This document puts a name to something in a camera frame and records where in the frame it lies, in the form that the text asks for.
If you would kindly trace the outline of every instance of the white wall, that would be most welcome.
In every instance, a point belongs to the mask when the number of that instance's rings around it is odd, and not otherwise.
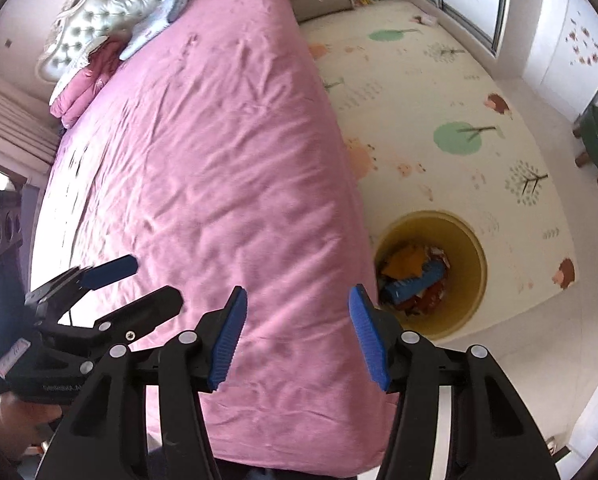
[[[36,60],[64,0],[8,0],[0,11],[0,77],[47,103],[52,85],[37,79]],[[6,47],[6,41],[12,44]]]
[[[598,15],[588,0],[543,0],[523,77],[570,121],[598,92],[596,44]]]

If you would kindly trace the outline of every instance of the pink bedding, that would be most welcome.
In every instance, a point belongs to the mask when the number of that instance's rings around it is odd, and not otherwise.
[[[110,81],[121,64],[119,54],[127,41],[108,38],[90,54],[90,64],[79,70],[50,105],[50,113],[61,119],[66,128],[79,120],[101,89]]]
[[[133,278],[74,309],[89,324],[163,285],[185,310],[157,346],[222,307],[248,319],[228,379],[203,396],[218,458],[351,476],[380,463],[393,399],[348,317],[376,296],[361,202],[335,115],[288,0],[192,0],[120,67],[64,137],[32,285],[132,253]],[[157,398],[148,428],[159,435]]]

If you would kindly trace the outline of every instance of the pillow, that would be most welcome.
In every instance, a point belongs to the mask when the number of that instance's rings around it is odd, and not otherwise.
[[[107,36],[99,36],[98,38],[95,38],[94,40],[90,41],[90,43],[87,44],[86,47],[83,49],[82,53],[70,62],[66,71],[63,73],[61,78],[57,81],[57,84],[54,86],[54,90],[52,91],[52,95],[50,96],[50,106],[52,106],[52,103],[54,103],[59,94],[63,92],[63,89],[66,88],[66,86],[72,80],[72,78],[76,76],[77,73],[79,73],[79,70],[89,65],[90,54],[96,52],[98,48],[106,42],[107,39]]]
[[[90,63],[77,71],[50,106],[50,113],[71,128],[86,111],[96,95],[116,72],[121,60],[119,51],[125,40],[108,38],[90,56]]]
[[[166,30],[170,23],[179,17],[187,3],[188,0],[164,0],[151,14],[134,26],[130,43],[119,55],[120,59],[130,59],[143,45]]]

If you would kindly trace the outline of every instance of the black clamp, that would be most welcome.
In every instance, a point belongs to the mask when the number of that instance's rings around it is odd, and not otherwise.
[[[558,480],[530,412],[486,348],[437,348],[352,289],[349,310],[370,375],[399,403],[377,480],[430,477],[439,386],[452,386],[446,480]]]
[[[59,324],[90,290],[131,276],[133,256],[98,267],[74,267],[26,295],[22,322],[10,350],[0,355],[0,393],[29,402],[69,405],[108,349],[152,332],[183,306],[178,290],[165,286],[95,321],[93,328]]]
[[[159,386],[169,479],[220,480],[199,392],[225,380],[246,315],[246,291],[237,286],[222,310],[160,348],[112,346],[64,416],[36,480],[146,480],[148,384]]]

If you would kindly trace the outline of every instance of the hand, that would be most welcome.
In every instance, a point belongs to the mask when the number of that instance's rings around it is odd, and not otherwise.
[[[10,459],[17,460],[41,437],[36,430],[61,416],[59,406],[23,402],[12,392],[0,395],[0,449]]]

